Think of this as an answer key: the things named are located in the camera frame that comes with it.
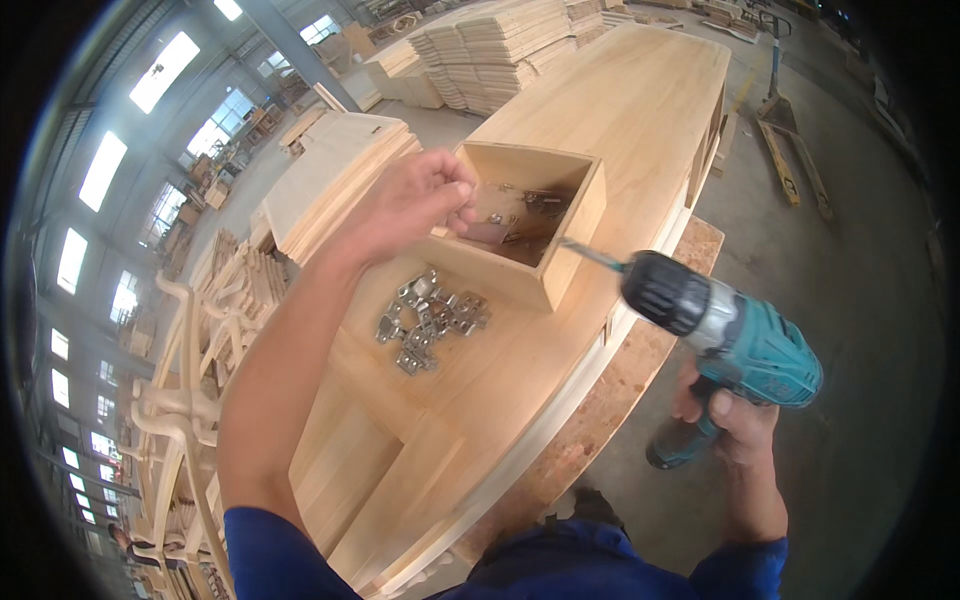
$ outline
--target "factory window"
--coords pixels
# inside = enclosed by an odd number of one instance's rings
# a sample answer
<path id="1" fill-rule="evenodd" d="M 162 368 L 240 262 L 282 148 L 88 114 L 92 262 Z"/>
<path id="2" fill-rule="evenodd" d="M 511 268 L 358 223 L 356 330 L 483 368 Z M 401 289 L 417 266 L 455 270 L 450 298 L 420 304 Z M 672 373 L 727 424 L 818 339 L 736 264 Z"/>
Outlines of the factory window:
<path id="1" fill-rule="evenodd" d="M 229 21 L 235 20 L 243 14 L 243 10 L 238 7 L 237 3 L 233 2 L 233 0 L 213 0 L 213 5 L 220 9 L 220 12 L 222 12 Z"/>
<path id="2" fill-rule="evenodd" d="M 281 77 L 286 77 L 290 71 L 294 70 L 293 67 L 290 66 L 290 61 L 284 58 L 283 55 L 280 54 L 279 50 L 261 62 L 260 66 L 256 67 L 256 70 L 260 73 L 260 75 L 264 76 L 265 78 L 270 77 L 270 74 L 273 73 L 275 69 L 282 69 L 280 72 Z"/>
<path id="3" fill-rule="evenodd" d="M 64 446 L 62 450 L 63 461 L 70 467 L 80 468 L 80 460 L 77 458 L 77 453 L 66 446 Z"/>
<path id="4" fill-rule="evenodd" d="M 185 200 L 186 196 L 181 194 L 176 187 L 170 183 L 164 183 L 163 191 L 160 192 L 160 196 L 156 199 L 156 204 L 154 204 L 154 209 L 151 211 L 150 216 L 147 217 L 147 224 L 144 226 L 140 236 L 141 242 L 148 244 L 156 244 L 159 242 L 163 234 L 167 232 L 167 229 L 173 226 L 174 220 L 177 219 L 180 205 L 183 204 Z"/>
<path id="5" fill-rule="evenodd" d="M 80 188 L 80 199 L 94 212 L 100 210 L 100 204 L 104 203 L 113 174 L 117 172 L 126 153 L 127 146 L 113 132 L 104 135 L 104 141 L 100 142 L 100 148 L 90 163 L 90 170 L 86 172 L 84 185 Z"/>
<path id="6" fill-rule="evenodd" d="M 73 229 L 68 229 L 63 242 L 63 254 L 60 255 L 60 267 L 57 269 L 57 285 L 70 294 L 77 293 L 77 278 L 84 264 L 85 253 L 86 240 Z"/>
<path id="7" fill-rule="evenodd" d="M 113 387 L 117 385 L 117 380 L 113 378 L 113 365 L 106 360 L 100 361 L 100 378 Z"/>
<path id="8" fill-rule="evenodd" d="M 50 350 L 63 360 L 66 360 L 70 350 L 70 341 L 67 340 L 65 335 L 53 329 L 50 334 Z"/>
<path id="9" fill-rule="evenodd" d="M 104 419 L 109 419 L 110 414 L 113 413 L 114 406 L 113 400 L 97 396 L 97 422 L 101 425 L 104 424 Z"/>
<path id="10" fill-rule="evenodd" d="M 324 41 L 325 37 L 337 33 L 340 33 L 340 27 L 333 22 L 329 14 L 325 14 L 317 19 L 313 25 L 307 25 L 304 29 L 300 30 L 300 37 L 302 37 L 303 41 L 307 44 L 315 44 Z"/>
<path id="11" fill-rule="evenodd" d="M 70 485 L 73 486 L 74 490 L 86 492 L 86 488 L 84 488 L 84 480 L 73 473 L 70 473 Z"/>
<path id="12" fill-rule="evenodd" d="M 113 307 L 110 308 L 110 320 L 117 324 L 124 324 L 127 318 L 136 306 L 136 294 L 133 288 L 136 286 L 136 277 L 128 271 L 120 275 L 120 283 L 117 283 L 116 294 L 113 295 Z"/>
<path id="13" fill-rule="evenodd" d="M 93 447 L 94 451 L 100 452 L 104 456 L 109 456 L 113 460 L 120 460 L 120 452 L 117 451 L 117 444 L 107 436 L 102 436 L 95 431 L 90 432 L 90 445 Z M 106 465 L 100 465 L 100 476 L 103 478 L 104 467 Z M 108 481 L 113 481 L 112 471 L 110 472 L 110 479 Z"/>
<path id="14" fill-rule="evenodd" d="M 253 102 L 250 98 L 239 89 L 234 89 L 193 136 L 186 146 L 186 151 L 193 156 L 216 156 L 219 152 L 218 143 L 226 144 L 240 131 L 243 117 L 251 108 Z"/>
<path id="15" fill-rule="evenodd" d="M 50 370 L 50 377 L 53 380 L 54 401 L 64 408 L 70 408 L 70 381 L 56 369 Z"/>
<path id="16" fill-rule="evenodd" d="M 160 96 L 199 53 L 200 48 L 187 34 L 176 34 L 130 92 L 131 100 L 141 110 L 150 114 Z"/>

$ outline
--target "worker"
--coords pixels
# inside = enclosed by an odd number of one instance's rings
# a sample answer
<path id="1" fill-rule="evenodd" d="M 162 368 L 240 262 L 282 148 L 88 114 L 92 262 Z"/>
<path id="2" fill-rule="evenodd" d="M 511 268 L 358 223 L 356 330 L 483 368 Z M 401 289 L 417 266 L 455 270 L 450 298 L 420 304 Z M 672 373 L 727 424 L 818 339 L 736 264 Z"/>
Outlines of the worker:
<path id="1" fill-rule="evenodd" d="M 307 535 L 288 471 L 357 283 L 444 220 L 464 231 L 476 217 L 475 186 L 469 170 L 444 151 L 389 166 L 303 266 L 231 379 L 217 474 L 239 600 L 359 598 Z M 688 390 L 696 378 L 687 362 L 673 402 L 674 416 L 690 422 L 701 410 Z M 708 409 L 726 429 L 715 445 L 727 470 L 725 541 L 689 578 L 645 563 L 606 500 L 579 492 L 575 518 L 550 519 L 499 543 L 465 583 L 434 597 L 776 597 L 787 529 L 772 449 L 779 409 L 725 391 Z"/>

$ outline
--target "small wooden tray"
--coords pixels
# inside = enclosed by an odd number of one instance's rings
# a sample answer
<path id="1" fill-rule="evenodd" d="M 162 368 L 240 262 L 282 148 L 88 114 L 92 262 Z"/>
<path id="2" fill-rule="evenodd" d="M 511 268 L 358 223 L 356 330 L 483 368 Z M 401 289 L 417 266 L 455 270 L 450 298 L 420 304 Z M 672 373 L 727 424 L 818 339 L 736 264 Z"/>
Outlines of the small wooden tray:
<path id="1" fill-rule="evenodd" d="M 454 155 L 477 178 L 478 220 L 487 221 L 495 213 L 509 225 L 516 216 L 512 230 L 526 229 L 524 237 L 513 244 L 487 244 L 437 228 L 414 252 L 430 264 L 488 285 L 530 307 L 556 310 L 581 260 L 578 254 L 558 250 L 557 240 L 571 237 L 589 243 L 607 206 L 603 162 L 558 150 L 471 141 L 463 142 Z M 569 199 L 569 205 L 564 214 L 550 221 L 548 215 L 528 210 L 522 199 L 526 190 L 554 192 L 558 198 Z M 527 237 L 533 229 L 540 231 L 537 239 Z"/>

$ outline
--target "teal cordless drill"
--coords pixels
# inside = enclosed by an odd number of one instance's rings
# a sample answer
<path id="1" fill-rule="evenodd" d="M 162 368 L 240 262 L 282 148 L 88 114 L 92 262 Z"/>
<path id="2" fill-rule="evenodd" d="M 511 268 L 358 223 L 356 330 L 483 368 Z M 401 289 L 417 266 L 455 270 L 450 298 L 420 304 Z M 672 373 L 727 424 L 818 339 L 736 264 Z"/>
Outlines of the teal cordless drill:
<path id="1" fill-rule="evenodd" d="M 717 439 L 721 431 L 707 407 L 721 388 L 753 404 L 792 408 L 809 404 L 820 389 L 820 361 L 797 326 L 769 302 L 659 252 L 637 252 L 624 263 L 569 238 L 560 243 L 622 274 L 620 294 L 627 305 L 696 350 L 700 378 L 690 391 L 704 407 L 703 415 L 695 423 L 669 419 L 660 427 L 647 446 L 654 467 L 682 465 Z"/>

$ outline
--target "fingers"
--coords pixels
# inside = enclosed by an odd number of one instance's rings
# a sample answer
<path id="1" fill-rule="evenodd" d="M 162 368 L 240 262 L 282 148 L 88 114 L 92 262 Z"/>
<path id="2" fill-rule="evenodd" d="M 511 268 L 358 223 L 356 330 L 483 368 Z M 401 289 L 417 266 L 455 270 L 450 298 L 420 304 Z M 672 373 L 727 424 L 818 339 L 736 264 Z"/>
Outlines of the fingers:
<path id="1" fill-rule="evenodd" d="M 677 391 L 670 405 L 670 414 L 674 419 L 683 419 L 692 423 L 700 418 L 703 407 L 690 392 L 690 386 L 699 378 L 700 374 L 697 372 L 697 363 L 693 354 L 688 354 L 680 366 L 680 372 L 677 373 Z"/>
<path id="2" fill-rule="evenodd" d="M 443 217 L 446 217 L 448 226 L 458 233 L 462 233 L 467 229 L 467 222 L 465 221 L 467 214 L 456 215 L 455 213 L 463 208 L 472 195 L 473 186 L 465 181 L 445 183 L 429 192 L 424 197 L 423 202 L 420 203 L 420 207 L 428 213 L 427 221 L 429 223 L 437 223 Z M 472 208 L 464 208 L 465 212 L 472 210 Z"/>
<path id="3" fill-rule="evenodd" d="M 780 408 L 755 406 L 746 399 L 721 390 L 710 399 L 710 418 L 726 429 L 738 442 L 759 443 L 773 434 Z"/>
<path id="4" fill-rule="evenodd" d="M 443 175 L 447 182 L 464 181 L 470 184 L 471 189 L 476 186 L 476 178 L 467 166 L 449 151 L 437 148 L 423 151 L 416 156 L 419 167 L 426 170 L 425 175 Z"/>

